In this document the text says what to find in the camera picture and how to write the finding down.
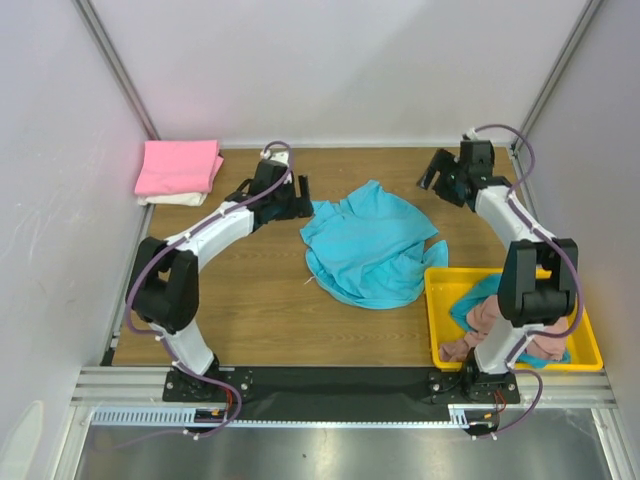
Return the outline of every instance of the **fabric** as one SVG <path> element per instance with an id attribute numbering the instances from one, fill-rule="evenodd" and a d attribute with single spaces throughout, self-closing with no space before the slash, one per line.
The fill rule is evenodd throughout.
<path id="1" fill-rule="evenodd" d="M 176 193 L 175 195 L 153 195 L 150 197 L 138 197 L 138 205 L 168 204 L 185 205 L 187 207 L 199 207 L 207 198 L 206 193 Z"/>
<path id="2" fill-rule="evenodd" d="M 424 290 L 425 269 L 448 264 L 446 242 L 424 251 L 438 233 L 429 219 L 376 181 L 339 203 L 313 202 L 313 210 L 300 230 L 307 265 L 341 302 L 369 309 L 407 305 Z"/>
<path id="3" fill-rule="evenodd" d="M 499 285 L 500 275 L 489 275 L 451 308 L 451 316 L 467 333 L 455 342 L 440 345 L 439 355 L 443 361 L 463 361 L 469 350 L 487 336 L 496 318 L 500 316 L 496 295 Z M 567 329 L 568 323 L 566 317 L 561 317 L 554 325 L 545 327 L 545 330 L 560 333 Z M 566 349 L 566 338 L 534 336 L 526 353 L 521 354 L 518 361 L 534 368 L 543 368 L 550 361 L 569 363 L 571 357 Z"/>
<path id="4" fill-rule="evenodd" d="M 140 197 L 209 193 L 222 166 L 216 140 L 202 142 L 148 141 L 135 186 Z"/>

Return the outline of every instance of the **yellow tray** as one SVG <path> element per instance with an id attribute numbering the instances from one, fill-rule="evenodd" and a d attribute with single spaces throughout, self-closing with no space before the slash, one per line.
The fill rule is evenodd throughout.
<path id="1" fill-rule="evenodd" d="M 476 283 L 493 273 L 502 273 L 502 269 L 432 267 L 425 272 L 431 354 L 434 364 L 441 370 L 459 370 L 462 367 L 460 362 L 442 361 L 438 353 L 441 343 L 453 342 L 465 334 L 449 314 L 451 307 Z M 545 274 L 548 276 L 548 272 L 540 271 L 541 278 L 544 278 Z M 574 318 L 575 312 L 569 316 L 569 323 Z M 571 354 L 571 363 L 549 363 L 543 370 L 592 372 L 602 368 L 602 356 L 586 308 L 580 326 L 567 339 L 567 347 Z M 531 367 L 525 363 L 517 363 L 516 368 Z"/>

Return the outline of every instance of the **pink cloth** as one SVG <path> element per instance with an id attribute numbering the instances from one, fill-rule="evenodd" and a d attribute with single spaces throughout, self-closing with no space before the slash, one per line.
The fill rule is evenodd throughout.
<path id="1" fill-rule="evenodd" d="M 491 295 L 484 302 L 476 305 L 467 313 L 467 323 L 476 330 L 467 332 L 465 336 L 455 342 L 443 343 L 439 348 L 440 359 L 444 362 L 462 362 L 467 358 L 469 350 L 482 342 L 491 327 L 500 316 L 498 296 Z M 560 317 L 558 321 L 545 327 L 545 331 L 552 333 L 564 332 L 569 325 L 567 317 Z M 562 360 L 567 347 L 566 338 L 547 338 L 534 336 L 527 347 L 527 353 L 543 360 Z"/>
<path id="2" fill-rule="evenodd" d="M 209 193 L 222 166 L 216 140 L 201 142 L 148 141 L 136 183 L 139 196 Z"/>

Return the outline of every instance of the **white panel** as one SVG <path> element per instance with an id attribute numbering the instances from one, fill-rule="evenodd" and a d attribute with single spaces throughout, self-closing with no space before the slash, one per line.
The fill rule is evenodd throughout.
<path id="1" fill-rule="evenodd" d="M 640 2 L 606 2 L 530 134 L 546 226 L 573 236 L 605 367 L 640 446 Z"/>
<path id="2" fill-rule="evenodd" d="M 262 146 L 519 125 L 584 0 L 94 3 L 163 138 Z"/>
<path id="3" fill-rule="evenodd" d="M 79 369 L 107 339 L 142 219 L 144 137 L 71 1 L 2 10 L 0 446 L 41 400 L 28 478 L 42 479 Z"/>

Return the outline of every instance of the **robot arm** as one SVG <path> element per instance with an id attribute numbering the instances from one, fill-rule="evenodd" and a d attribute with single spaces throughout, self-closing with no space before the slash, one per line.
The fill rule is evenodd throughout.
<path id="1" fill-rule="evenodd" d="M 145 277 L 135 292 L 133 310 L 167 342 L 177 360 L 198 375 L 214 377 L 218 367 L 218 359 L 205 344 L 195 320 L 200 270 L 233 242 L 262 225 L 272 220 L 310 217 L 313 213 L 308 180 L 298 177 L 300 196 L 296 197 L 293 175 L 287 174 L 288 162 L 286 152 L 263 155 L 254 178 L 245 180 L 216 211 L 184 232 L 165 240 L 148 237 L 138 247 L 127 296 L 142 270 L 159 252 L 187 239 L 178 242 Z M 264 195 L 284 175 L 284 182 Z M 168 276 L 161 278 L 161 273 Z"/>
<path id="2" fill-rule="evenodd" d="M 578 257 L 575 242 L 558 239 L 542 228 L 511 192 L 510 183 L 493 175 L 494 163 L 491 142 L 465 138 L 457 157 L 438 150 L 418 182 L 428 189 L 438 173 L 433 185 L 436 194 L 459 207 L 468 205 L 508 251 L 497 292 L 502 318 L 466 362 L 476 378 L 507 374 L 532 339 L 527 332 L 540 331 L 571 313 L 576 296 L 567 265 L 541 235 L 564 250 L 574 265 Z M 549 278 L 538 278 L 540 268 L 550 273 Z"/>

